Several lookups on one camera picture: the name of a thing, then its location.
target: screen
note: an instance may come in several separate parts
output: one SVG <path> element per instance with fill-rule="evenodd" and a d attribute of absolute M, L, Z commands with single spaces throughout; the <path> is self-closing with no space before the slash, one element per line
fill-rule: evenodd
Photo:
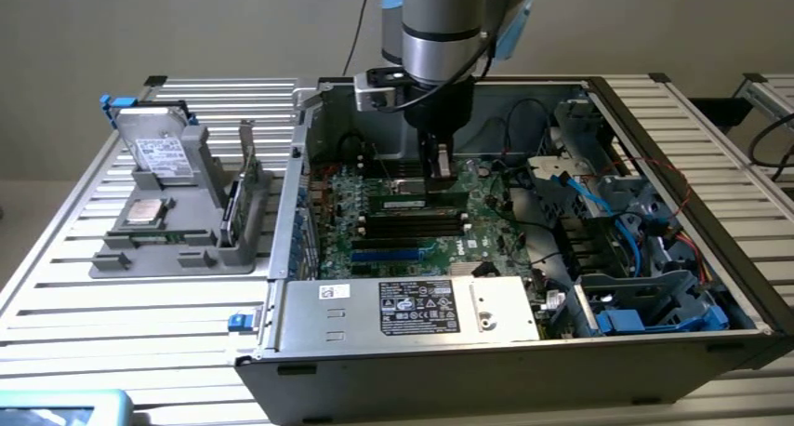
<path fill-rule="evenodd" d="M 0 424 L 3 426 L 85 426 L 92 413 L 91 407 L 0 408 Z"/>

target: gray wall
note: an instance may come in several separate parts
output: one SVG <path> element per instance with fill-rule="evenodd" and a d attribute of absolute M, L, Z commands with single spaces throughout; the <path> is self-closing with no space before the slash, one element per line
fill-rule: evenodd
<path fill-rule="evenodd" d="M 379 63 L 371 0 L 352 70 Z M 0 177 L 71 180 L 108 126 L 103 92 L 172 76 L 339 74 L 360 0 L 0 0 Z M 794 72 L 791 0 L 536 0 L 496 73 L 667 72 L 726 94 Z"/>

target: warning label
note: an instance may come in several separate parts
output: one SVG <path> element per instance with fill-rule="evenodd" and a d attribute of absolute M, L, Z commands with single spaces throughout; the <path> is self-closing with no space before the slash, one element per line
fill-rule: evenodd
<path fill-rule="evenodd" d="M 382 282 L 379 295 L 386 336 L 460 332 L 451 280 Z"/>
<path fill-rule="evenodd" d="M 157 178 L 191 177 L 193 175 L 183 143 L 176 138 L 135 140 L 135 143 L 151 173 Z"/>

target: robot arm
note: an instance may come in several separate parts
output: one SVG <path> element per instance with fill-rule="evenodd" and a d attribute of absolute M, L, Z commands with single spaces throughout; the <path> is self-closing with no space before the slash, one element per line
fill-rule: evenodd
<path fill-rule="evenodd" d="M 356 102 L 360 111 L 404 112 L 416 128 L 428 192 L 455 182 L 452 136 L 471 117 L 476 61 L 495 45 L 502 23 L 520 1 L 402 0 L 400 12 L 383 14 L 384 58 L 402 66 L 357 74 Z M 400 37 L 392 34 L 396 28 Z"/>

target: motherboard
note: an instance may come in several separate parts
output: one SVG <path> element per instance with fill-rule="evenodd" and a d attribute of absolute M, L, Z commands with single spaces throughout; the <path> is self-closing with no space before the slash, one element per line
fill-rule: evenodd
<path fill-rule="evenodd" d="M 422 178 L 402 178 L 390 162 L 331 165 L 315 174 L 320 279 L 528 275 L 526 237 L 487 203 L 502 188 L 492 164 L 471 158 L 454 167 L 456 182 L 431 195 Z"/>

